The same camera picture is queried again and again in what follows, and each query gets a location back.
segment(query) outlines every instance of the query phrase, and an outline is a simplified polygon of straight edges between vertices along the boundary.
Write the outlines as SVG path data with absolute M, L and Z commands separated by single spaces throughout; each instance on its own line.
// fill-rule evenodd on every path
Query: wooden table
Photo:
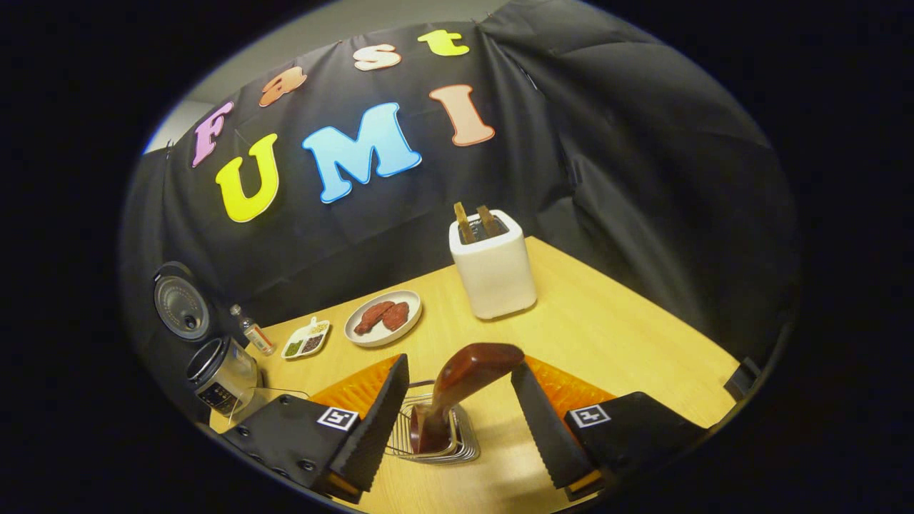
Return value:
M 473 342 L 504 342 L 617 396 L 644 391 L 702 427 L 720 421 L 733 407 L 723 386 L 738 363 L 721 347 L 566 253 L 535 238 L 527 238 L 526 246 L 538 300 L 524 312 L 494 321 L 476 318 L 452 265 L 265 327 L 277 351 L 264 357 L 248 346 L 248 352 L 258 361 L 268 387 L 315 393 L 399 353 L 409 356 L 410 381 L 431 380 L 458 349 Z M 421 297 L 423 312 L 416 326 L 382 348 L 349 342 L 343 327 L 353 311 L 378 294 L 398 289 Z M 311 357 L 284 360 L 280 354 L 285 342 L 312 316 L 332 324 L 324 348 Z M 434 466 L 385 455 L 371 491 L 350 507 L 382 514 L 445 514 L 551 512 L 570 505 L 565 493 L 552 487 L 510 377 L 462 406 L 479 441 L 479 458 Z M 210 426 L 220 433 L 229 428 L 226 418 L 214 412 Z

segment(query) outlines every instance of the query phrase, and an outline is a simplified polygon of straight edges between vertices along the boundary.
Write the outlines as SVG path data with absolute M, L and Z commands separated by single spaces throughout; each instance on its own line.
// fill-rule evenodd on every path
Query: wire rack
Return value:
M 415 382 L 409 385 L 411 390 L 422 386 L 428 386 L 434 383 L 434 380 L 425 380 Z M 412 413 L 413 405 L 431 403 L 431 393 L 416 393 L 407 396 L 403 400 L 403 405 L 394 422 L 393 430 L 388 438 L 388 445 L 385 449 L 385 455 L 393 455 L 405 460 L 422 462 L 426 464 L 456 464 L 460 462 L 469 462 L 479 456 L 479 444 L 476 442 L 473 426 L 470 424 L 470 417 L 460 405 L 451 409 L 451 443 L 447 448 L 433 454 L 416 454 L 412 451 L 412 444 L 409 440 L 409 417 Z

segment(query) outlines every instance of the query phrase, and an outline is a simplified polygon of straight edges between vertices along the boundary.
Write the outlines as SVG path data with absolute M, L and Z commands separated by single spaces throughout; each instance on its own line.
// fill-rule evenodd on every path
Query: steak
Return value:
M 391 332 L 403 327 L 407 317 L 409 317 L 409 304 L 406 302 L 400 302 L 390 307 L 382 316 L 384 319 L 384 326 Z
M 377 325 L 377 322 L 381 320 L 384 313 L 392 306 L 394 306 L 394 303 L 389 301 L 370 306 L 362 315 L 362 322 L 356 325 L 356 333 L 361 336 L 366 332 L 370 332 Z

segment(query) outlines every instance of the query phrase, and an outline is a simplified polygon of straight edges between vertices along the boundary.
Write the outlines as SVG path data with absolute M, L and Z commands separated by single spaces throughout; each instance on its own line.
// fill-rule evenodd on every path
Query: blue letter m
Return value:
M 397 123 L 399 105 L 381 103 L 362 114 L 358 139 L 353 141 L 334 127 L 324 127 L 302 141 L 302 148 L 314 153 L 317 171 L 324 182 L 321 201 L 330 203 L 349 194 L 352 183 L 340 177 L 342 168 L 360 184 L 371 178 L 371 155 L 377 152 L 379 177 L 390 177 L 416 167 L 422 155 L 409 149 Z

